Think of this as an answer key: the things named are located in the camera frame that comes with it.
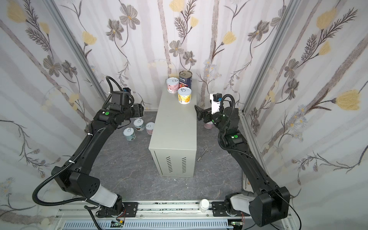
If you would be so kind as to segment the teal label can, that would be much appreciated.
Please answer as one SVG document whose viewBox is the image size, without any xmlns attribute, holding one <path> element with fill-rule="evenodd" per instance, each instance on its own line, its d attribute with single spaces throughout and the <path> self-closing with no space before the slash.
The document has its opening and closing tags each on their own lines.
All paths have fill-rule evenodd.
<svg viewBox="0 0 368 230">
<path fill-rule="evenodd" d="M 123 131 L 123 135 L 128 141 L 134 140 L 136 138 L 136 133 L 134 128 L 128 127 Z"/>
</svg>

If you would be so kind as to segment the blue red tomato can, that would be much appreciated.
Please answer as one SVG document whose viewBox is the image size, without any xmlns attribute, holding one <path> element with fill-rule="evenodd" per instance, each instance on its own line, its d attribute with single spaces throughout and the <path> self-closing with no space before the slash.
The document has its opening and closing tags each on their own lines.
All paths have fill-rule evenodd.
<svg viewBox="0 0 368 230">
<path fill-rule="evenodd" d="M 190 71 L 181 71 L 179 73 L 179 88 L 189 88 L 191 89 L 192 87 L 192 72 Z"/>
</svg>

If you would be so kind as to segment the yellow label can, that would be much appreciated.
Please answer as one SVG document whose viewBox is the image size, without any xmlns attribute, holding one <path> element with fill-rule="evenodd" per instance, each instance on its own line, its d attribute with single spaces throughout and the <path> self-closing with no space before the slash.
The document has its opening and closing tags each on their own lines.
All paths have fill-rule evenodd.
<svg viewBox="0 0 368 230">
<path fill-rule="evenodd" d="M 189 104 L 191 101 L 192 90 L 188 87 L 181 87 L 177 91 L 178 102 L 180 104 Z"/>
</svg>

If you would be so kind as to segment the pink white can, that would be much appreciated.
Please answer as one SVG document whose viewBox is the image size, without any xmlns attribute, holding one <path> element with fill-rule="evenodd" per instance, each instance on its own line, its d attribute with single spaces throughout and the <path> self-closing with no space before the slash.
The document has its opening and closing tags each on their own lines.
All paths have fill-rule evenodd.
<svg viewBox="0 0 368 230">
<path fill-rule="evenodd" d="M 171 94 L 176 94 L 179 89 L 179 79 L 172 77 L 166 80 L 167 91 Z"/>
</svg>

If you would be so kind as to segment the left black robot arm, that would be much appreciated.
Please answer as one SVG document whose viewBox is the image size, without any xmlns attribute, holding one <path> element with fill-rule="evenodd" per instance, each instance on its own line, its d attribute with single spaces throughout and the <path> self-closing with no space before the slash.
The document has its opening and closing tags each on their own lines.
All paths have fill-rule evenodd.
<svg viewBox="0 0 368 230">
<path fill-rule="evenodd" d="M 129 88 L 113 89 L 117 81 L 106 76 L 109 85 L 109 96 L 103 107 L 96 113 L 88 125 L 88 133 L 75 153 L 61 167 L 54 167 L 51 176 L 38 185 L 32 193 L 33 201 L 40 206 L 61 206 L 77 201 L 85 201 L 98 208 L 97 217 L 118 217 L 126 208 L 122 197 L 103 187 L 98 178 L 90 176 L 92 166 L 108 138 L 125 122 L 144 115 L 141 104 L 135 103 Z M 38 197 L 38 193 L 48 183 L 56 181 L 59 187 L 75 198 L 46 202 Z"/>
</svg>

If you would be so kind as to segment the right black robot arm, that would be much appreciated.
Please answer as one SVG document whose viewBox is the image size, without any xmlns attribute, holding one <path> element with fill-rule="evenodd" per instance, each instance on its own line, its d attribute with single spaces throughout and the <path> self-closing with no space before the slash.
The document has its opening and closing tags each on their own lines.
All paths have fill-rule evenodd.
<svg viewBox="0 0 368 230">
<path fill-rule="evenodd" d="M 227 195 L 225 212 L 229 216 L 238 213 L 249 215 L 258 227 L 272 224 L 288 216 L 290 193 L 280 187 L 252 154 L 248 141 L 239 131 L 239 110 L 232 95 L 214 94 L 214 108 L 195 106 L 197 119 L 212 122 L 218 129 L 218 144 L 239 164 L 253 189 L 252 196 L 242 193 Z"/>
</svg>

